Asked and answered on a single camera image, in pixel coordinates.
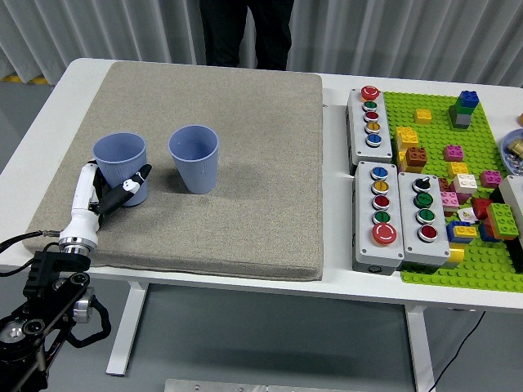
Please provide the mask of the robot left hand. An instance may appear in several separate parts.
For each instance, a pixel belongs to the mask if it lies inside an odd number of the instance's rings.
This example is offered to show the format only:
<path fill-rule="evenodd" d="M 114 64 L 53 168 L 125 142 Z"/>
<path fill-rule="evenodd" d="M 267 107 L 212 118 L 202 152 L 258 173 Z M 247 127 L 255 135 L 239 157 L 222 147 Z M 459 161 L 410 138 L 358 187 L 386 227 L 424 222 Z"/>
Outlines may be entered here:
<path fill-rule="evenodd" d="M 60 232 L 60 250 L 83 255 L 93 252 L 98 245 L 96 232 L 100 228 L 100 218 L 115 212 L 144 189 L 151 170 L 152 166 L 145 164 L 132 176 L 104 193 L 106 181 L 97 162 L 91 160 L 86 163 L 74 192 L 70 223 Z"/>

